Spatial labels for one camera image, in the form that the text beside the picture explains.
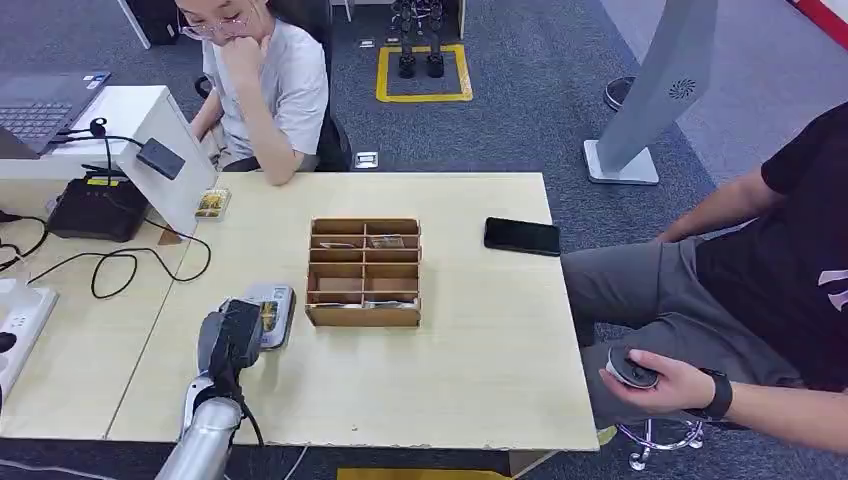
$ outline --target cardboard box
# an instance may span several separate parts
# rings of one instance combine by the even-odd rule
[[[417,327],[420,271],[415,219],[314,219],[306,315],[315,326]]]

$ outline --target round device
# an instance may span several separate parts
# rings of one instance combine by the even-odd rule
[[[606,370],[619,382],[633,388],[653,388],[659,374],[630,360],[630,347],[617,345],[609,349]]]

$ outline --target smartphone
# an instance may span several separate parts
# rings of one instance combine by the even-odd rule
[[[489,217],[486,219],[483,245],[496,250],[558,257],[559,228],[541,223]]]

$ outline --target woman's hand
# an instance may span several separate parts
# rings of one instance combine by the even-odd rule
[[[258,86],[259,71],[270,41],[269,36],[263,38],[261,44],[256,43],[252,37],[236,37],[221,48],[224,64],[236,90]]]

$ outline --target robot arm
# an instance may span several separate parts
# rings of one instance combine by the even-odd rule
[[[229,398],[216,397],[200,404],[156,480],[224,478],[241,418],[241,407]]]
[[[220,480],[233,437],[250,418],[259,444],[262,436],[244,402],[238,378],[259,357],[262,333],[259,307],[229,300],[200,327],[197,345],[200,374],[188,387],[177,446],[156,480]]]

